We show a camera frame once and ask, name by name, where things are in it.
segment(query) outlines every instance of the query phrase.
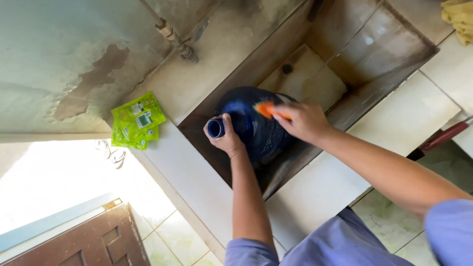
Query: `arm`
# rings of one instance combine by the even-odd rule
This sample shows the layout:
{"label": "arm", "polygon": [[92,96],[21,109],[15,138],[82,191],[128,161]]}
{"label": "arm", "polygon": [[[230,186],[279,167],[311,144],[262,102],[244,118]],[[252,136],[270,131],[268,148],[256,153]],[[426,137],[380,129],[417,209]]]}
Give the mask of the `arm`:
{"label": "arm", "polygon": [[230,158],[233,188],[233,239],[261,241],[276,251],[271,226],[253,167],[245,146],[233,131],[230,115],[223,115],[225,135],[218,139],[208,136],[212,145],[225,151]]}
{"label": "arm", "polygon": [[292,122],[275,115],[291,135],[332,154],[407,211],[424,217],[437,203],[473,199],[420,164],[331,127],[319,106],[290,105],[275,109],[291,115]]}

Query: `metal pipe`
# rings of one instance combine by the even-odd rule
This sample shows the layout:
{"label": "metal pipe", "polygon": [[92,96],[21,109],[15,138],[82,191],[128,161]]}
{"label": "metal pipe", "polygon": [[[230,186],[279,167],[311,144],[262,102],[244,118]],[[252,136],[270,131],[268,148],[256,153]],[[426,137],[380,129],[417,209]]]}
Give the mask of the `metal pipe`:
{"label": "metal pipe", "polygon": [[160,17],[145,0],[138,1],[140,1],[142,6],[155,20],[156,30],[162,36],[164,36],[164,38],[169,41],[174,47],[179,49],[181,58],[188,62],[197,63],[199,61],[199,57],[195,53],[195,50],[186,42],[182,41],[182,38],[174,31],[174,29],[170,25],[167,24],[167,21]]}

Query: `shirt sleeve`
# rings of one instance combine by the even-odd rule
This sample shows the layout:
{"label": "shirt sleeve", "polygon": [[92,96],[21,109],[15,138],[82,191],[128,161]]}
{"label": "shirt sleeve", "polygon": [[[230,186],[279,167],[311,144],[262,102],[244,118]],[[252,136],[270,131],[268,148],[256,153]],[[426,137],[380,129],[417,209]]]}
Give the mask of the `shirt sleeve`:
{"label": "shirt sleeve", "polygon": [[227,245],[225,266],[277,266],[276,253],[263,242],[252,239],[234,239]]}
{"label": "shirt sleeve", "polygon": [[442,266],[472,265],[472,200],[456,199],[435,205],[425,217],[425,231]]}

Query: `red handle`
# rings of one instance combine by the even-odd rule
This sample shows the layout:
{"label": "red handle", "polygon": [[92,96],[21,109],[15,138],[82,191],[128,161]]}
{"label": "red handle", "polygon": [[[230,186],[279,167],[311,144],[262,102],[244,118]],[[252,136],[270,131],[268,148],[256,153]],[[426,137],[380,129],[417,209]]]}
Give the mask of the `red handle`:
{"label": "red handle", "polygon": [[455,125],[449,127],[447,130],[440,132],[435,137],[430,139],[428,142],[422,144],[419,149],[421,151],[429,151],[440,144],[446,143],[451,140],[453,137],[458,135],[461,131],[465,130],[468,127],[468,124],[464,121],[458,122]]}

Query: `yellow cloth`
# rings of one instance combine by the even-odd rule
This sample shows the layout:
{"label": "yellow cloth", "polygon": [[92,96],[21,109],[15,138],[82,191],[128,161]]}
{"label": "yellow cloth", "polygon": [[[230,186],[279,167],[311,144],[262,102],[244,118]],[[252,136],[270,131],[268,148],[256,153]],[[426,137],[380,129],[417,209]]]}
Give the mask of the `yellow cloth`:
{"label": "yellow cloth", "polygon": [[453,25],[463,46],[473,42],[473,1],[449,0],[442,4],[442,19]]}

